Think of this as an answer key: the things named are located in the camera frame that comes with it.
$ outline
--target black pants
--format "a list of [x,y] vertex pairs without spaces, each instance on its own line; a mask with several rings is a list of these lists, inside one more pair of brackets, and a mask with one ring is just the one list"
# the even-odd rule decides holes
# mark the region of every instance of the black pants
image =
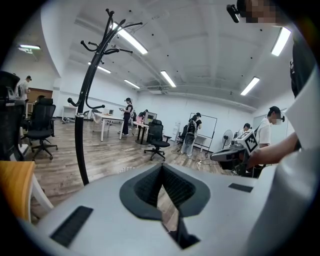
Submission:
[[130,115],[129,114],[124,115],[124,117],[123,117],[124,123],[123,123],[123,129],[122,129],[122,133],[123,134],[128,134],[129,133],[129,131],[128,131],[129,119],[130,119]]

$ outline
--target wooden floor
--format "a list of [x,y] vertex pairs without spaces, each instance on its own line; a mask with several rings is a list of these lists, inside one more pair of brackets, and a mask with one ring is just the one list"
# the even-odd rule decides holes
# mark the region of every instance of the wooden floor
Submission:
[[[163,162],[159,155],[155,155],[153,161],[150,161],[151,153],[144,154],[143,149],[151,149],[151,147],[135,142],[138,134],[137,130],[134,130],[134,136],[130,132],[129,136],[123,136],[119,140],[117,131],[120,125],[113,124],[109,132],[104,132],[104,140],[101,142],[101,129],[97,128],[98,125],[95,125],[95,131],[92,131],[92,124],[90,121],[85,121],[83,125],[83,151],[90,182],[105,176],[117,175],[125,167],[139,168],[152,163]],[[58,145],[58,150],[56,151],[54,147],[49,149],[53,155],[53,160],[49,159],[49,155],[45,151],[36,157],[35,176],[51,203],[57,206],[83,188],[83,183],[76,157],[75,124],[62,124],[57,119],[54,133],[55,137],[48,140],[52,144]],[[206,159],[205,151],[200,152],[200,150],[194,148],[192,160],[185,154],[173,153],[172,151],[177,151],[179,146],[173,141],[170,143],[170,147],[163,148],[166,163],[189,167],[200,172],[230,175],[209,159],[197,166],[198,160]],[[37,142],[34,141],[32,144],[32,146],[36,146]],[[33,153],[29,150],[26,159],[31,160],[32,155]],[[158,208],[163,212],[163,223],[167,229],[170,231],[176,230],[178,211],[163,188],[159,193]],[[34,198],[31,200],[31,210],[40,218],[46,214]]]

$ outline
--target fluorescent light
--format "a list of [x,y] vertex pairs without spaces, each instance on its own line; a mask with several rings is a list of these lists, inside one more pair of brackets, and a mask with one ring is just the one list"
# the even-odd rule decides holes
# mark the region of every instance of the fluorescent light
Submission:
[[[113,23],[113,26],[111,25],[110,28],[114,29],[118,24]],[[141,43],[139,43],[132,35],[130,35],[127,31],[124,29],[119,31],[118,34],[122,36],[124,39],[126,39],[130,44],[132,44],[135,48],[138,49],[138,51],[142,54],[148,53],[147,49],[142,46]]]
[[140,87],[139,86],[136,86],[135,84],[133,84],[132,82],[130,82],[130,81],[128,81],[128,80],[124,80],[125,82],[127,82],[129,85],[132,85],[132,86],[134,86],[134,87],[136,87],[136,88],[138,88],[138,89],[140,89]]
[[250,90],[260,81],[260,78],[253,77],[252,81],[248,84],[248,86],[241,92],[241,95],[246,95]]
[[100,70],[102,70],[102,71],[104,71],[104,72],[107,72],[108,74],[111,73],[111,71],[109,71],[108,69],[105,69],[105,68],[103,68],[103,67],[101,67],[101,66],[98,66],[98,69],[100,69]]
[[27,45],[27,44],[20,44],[21,48],[27,48],[27,49],[35,49],[35,50],[40,50],[41,48],[36,45]]
[[172,86],[172,87],[176,87],[174,81],[171,80],[171,78],[168,76],[167,72],[165,70],[160,71],[160,73],[164,76],[164,78],[168,81],[168,83]]
[[289,36],[291,34],[291,31],[286,29],[285,27],[281,28],[280,35],[278,37],[278,40],[276,41],[275,46],[273,47],[271,53],[275,56],[279,56],[283,48],[285,47]]

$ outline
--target electric fan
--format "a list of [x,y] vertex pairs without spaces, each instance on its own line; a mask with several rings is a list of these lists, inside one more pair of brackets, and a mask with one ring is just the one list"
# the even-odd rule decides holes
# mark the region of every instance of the electric fan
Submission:
[[228,146],[231,140],[232,140],[232,131],[226,130],[224,135],[222,136],[222,143],[223,143],[222,149],[224,149],[225,146]]

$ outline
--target whiteboard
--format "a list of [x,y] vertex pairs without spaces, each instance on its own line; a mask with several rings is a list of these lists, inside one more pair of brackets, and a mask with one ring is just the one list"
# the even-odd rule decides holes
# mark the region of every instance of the whiteboard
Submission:
[[[191,113],[190,118],[192,118],[195,114],[196,113]],[[206,137],[203,146],[209,148],[214,136],[217,118],[202,114],[200,120],[202,122],[202,127],[201,129],[198,129],[197,134]],[[195,143],[202,144],[202,138],[198,138]]]
[[[285,115],[285,109],[281,109],[282,114],[285,116],[284,122],[280,125],[271,125],[271,145],[275,145],[281,141],[283,141],[287,137],[287,129],[288,129],[288,119]],[[255,131],[260,125],[263,118],[265,118],[267,114],[257,116],[253,119],[252,130]]]

